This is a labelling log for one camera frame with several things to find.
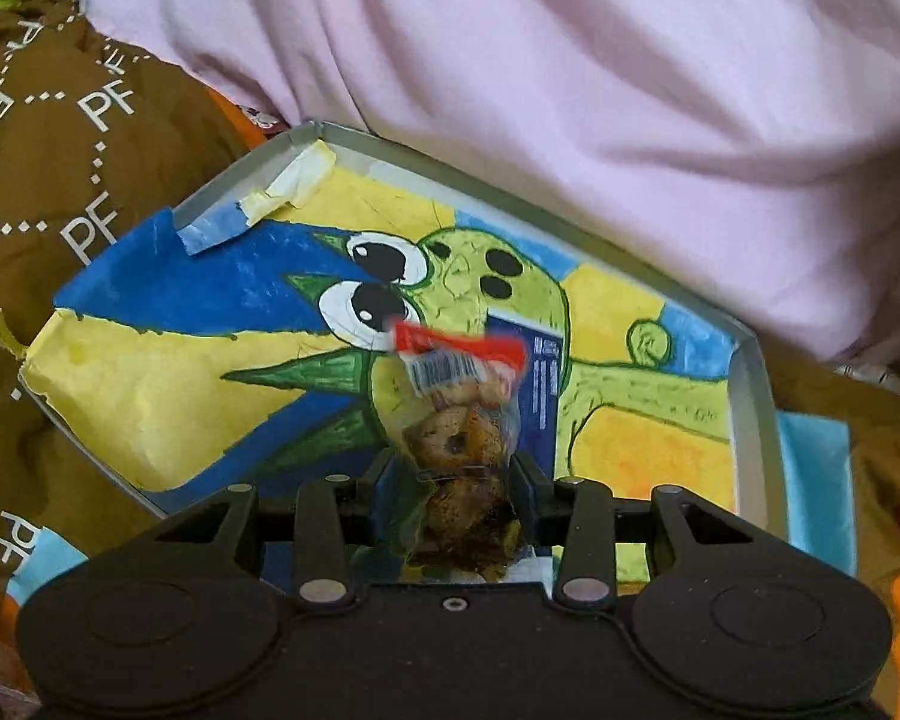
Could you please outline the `grey box with drawing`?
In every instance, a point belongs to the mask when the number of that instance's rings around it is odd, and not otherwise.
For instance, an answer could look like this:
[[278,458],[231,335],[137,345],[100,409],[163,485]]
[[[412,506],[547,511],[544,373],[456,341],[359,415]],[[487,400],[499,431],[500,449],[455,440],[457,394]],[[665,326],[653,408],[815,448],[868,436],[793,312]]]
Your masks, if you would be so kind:
[[380,450],[512,445],[626,497],[681,484],[788,525],[754,333],[672,277],[445,164],[328,122],[157,211],[56,294],[23,387],[160,515]]

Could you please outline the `brown PF patterned quilt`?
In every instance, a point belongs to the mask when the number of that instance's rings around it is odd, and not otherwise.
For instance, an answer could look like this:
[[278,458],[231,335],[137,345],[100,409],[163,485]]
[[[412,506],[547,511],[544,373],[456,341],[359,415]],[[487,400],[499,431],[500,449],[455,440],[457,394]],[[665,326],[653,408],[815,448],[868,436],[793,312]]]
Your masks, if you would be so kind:
[[[29,343],[116,239],[263,141],[229,99],[103,36],[74,0],[0,0],[0,332]],[[82,551],[136,512],[19,387],[0,343],[0,606],[43,532]]]

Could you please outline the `colourful cartoon bed blanket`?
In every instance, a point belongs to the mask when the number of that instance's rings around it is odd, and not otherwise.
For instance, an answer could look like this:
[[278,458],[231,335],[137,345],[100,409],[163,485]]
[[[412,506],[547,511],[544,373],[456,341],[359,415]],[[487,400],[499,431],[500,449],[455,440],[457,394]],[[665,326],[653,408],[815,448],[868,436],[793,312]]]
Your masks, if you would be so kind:
[[[104,472],[165,514],[235,481],[285,493],[400,440],[395,320],[564,335],[553,476],[644,497],[679,483],[782,527],[900,619],[900,465],[855,468],[839,408],[775,410],[756,340],[614,249],[530,220],[441,167],[338,127],[253,151],[208,185],[278,187],[317,151],[308,199],[193,252],[178,211],[95,257],[29,344],[23,383]],[[900,711],[900,629],[894,644]]]

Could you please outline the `blue white snack packet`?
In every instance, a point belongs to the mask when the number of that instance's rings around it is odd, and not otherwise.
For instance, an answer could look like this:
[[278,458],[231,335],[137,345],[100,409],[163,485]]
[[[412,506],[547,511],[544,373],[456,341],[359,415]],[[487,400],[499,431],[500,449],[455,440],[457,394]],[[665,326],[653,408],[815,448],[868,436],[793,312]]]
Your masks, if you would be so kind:
[[553,476],[564,335],[536,320],[500,310],[487,312],[486,328],[489,333],[514,337],[525,346],[525,374],[517,390],[521,419],[517,449],[532,457],[546,476]]

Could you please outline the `pink hanging sheet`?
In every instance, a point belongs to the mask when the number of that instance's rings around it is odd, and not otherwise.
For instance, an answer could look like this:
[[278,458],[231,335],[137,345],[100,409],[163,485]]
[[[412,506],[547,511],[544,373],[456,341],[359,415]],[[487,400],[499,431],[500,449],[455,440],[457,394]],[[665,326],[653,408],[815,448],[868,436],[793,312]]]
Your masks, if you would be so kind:
[[404,143],[820,359],[900,361],[900,0],[86,0],[237,103]]

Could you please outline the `clear bag brown cookies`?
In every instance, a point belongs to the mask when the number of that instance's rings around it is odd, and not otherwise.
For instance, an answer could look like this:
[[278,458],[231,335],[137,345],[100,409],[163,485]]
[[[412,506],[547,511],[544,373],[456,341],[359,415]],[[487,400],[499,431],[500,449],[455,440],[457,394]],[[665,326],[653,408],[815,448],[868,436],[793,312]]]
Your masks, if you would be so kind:
[[502,333],[444,332],[411,320],[388,330],[411,398],[397,449],[414,483],[401,506],[404,564],[435,578],[502,580],[525,546],[509,494],[526,349]]

